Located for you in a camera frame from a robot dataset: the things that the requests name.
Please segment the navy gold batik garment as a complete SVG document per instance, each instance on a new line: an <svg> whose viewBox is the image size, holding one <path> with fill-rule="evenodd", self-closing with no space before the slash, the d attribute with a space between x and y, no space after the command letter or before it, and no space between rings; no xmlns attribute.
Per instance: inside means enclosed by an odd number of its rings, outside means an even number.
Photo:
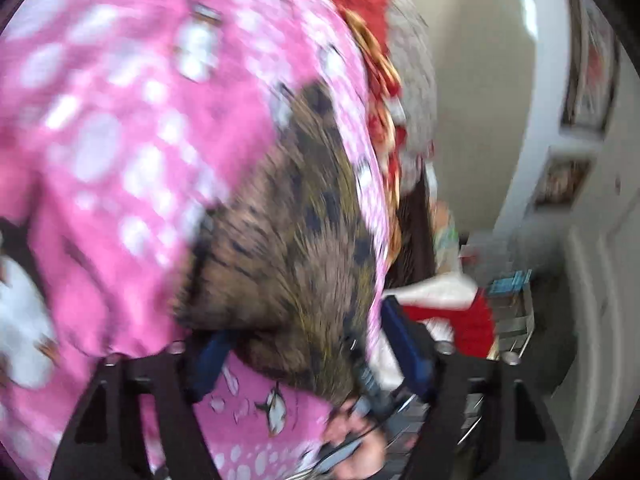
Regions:
<svg viewBox="0 0 640 480"><path fill-rule="evenodd" d="M232 200L206 212L174 313L189 330L232 330L253 370L339 404L357 389L346 344L367 336L374 239L328 85L306 84L288 106Z"/></svg>

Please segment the metal stair railing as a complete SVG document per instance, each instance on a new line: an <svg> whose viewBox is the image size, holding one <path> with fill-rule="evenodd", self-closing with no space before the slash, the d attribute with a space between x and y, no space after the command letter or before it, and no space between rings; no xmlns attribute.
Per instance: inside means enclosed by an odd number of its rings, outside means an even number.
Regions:
<svg viewBox="0 0 640 480"><path fill-rule="evenodd" d="M438 344L401 312L397 299L384 301L383 327L407 386L430 407L401 478L450 478L470 394L482 398L471 478L541 479L548 469L566 467L558 434L522 359L535 329L529 277L518 271L482 292L495 324L494 360L469 356L458 344Z"/></svg>

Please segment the dark carved wooden headboard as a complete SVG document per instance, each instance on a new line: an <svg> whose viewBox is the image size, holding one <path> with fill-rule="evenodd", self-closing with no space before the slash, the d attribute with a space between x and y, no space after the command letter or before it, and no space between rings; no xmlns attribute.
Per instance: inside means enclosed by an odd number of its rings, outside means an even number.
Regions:
<svg viewBox="0 0 640 480"><path fill-rule="evenodd" d="M434 278L436 274L429 198L427 180L422 174L413 190L400 199L400 249L386 273L386 289L416 284Z"/></svg>

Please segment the floral white pillow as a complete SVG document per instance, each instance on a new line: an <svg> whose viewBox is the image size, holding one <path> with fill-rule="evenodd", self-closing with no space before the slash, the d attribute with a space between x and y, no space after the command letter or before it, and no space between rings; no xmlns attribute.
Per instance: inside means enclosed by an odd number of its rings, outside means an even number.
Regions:
<svg viewBox="0 0 640 480"><path fill-rule="evenodd" d="M433 157L437 84L428 26L412 0L388 0L387 47L401 82L406 138L399 149L400 192L410 193Z"/></svg>

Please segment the pink penguin fleece blanket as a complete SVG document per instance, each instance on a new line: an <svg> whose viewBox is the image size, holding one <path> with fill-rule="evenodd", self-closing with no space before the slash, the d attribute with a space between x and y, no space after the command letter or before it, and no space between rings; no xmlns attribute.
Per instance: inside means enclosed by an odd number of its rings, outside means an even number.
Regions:
<svg viewBox="0 0 640 480"><path fill-rule="evenodd" d="M331 0L6 0L1 24L1 461L14 474L51 479L100 361L196 332L174 300L200 224L316 80L382 294L390 229L364 69ZM333 404L260 374L226 331L232 350L193 407L218 479L305 467L356 391Z"/></svg>

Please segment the red orange satin blanket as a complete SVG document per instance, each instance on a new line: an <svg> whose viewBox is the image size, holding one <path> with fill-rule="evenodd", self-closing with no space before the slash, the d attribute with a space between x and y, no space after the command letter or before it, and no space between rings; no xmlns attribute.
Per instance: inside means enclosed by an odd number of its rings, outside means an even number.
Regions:
<svg viewBox="0 0 640 480"><path fill-rule="evenodd" d="M395 122L390 106L401 97L401 79L390 62L386 9L388 0L332 0L355 41L366 70L367 126L371 144L380 167L388 220L390 241L386 261L393 263L401 248L401 230L397 218L400 201L399 147L406 137L406 128Z"/></svg>

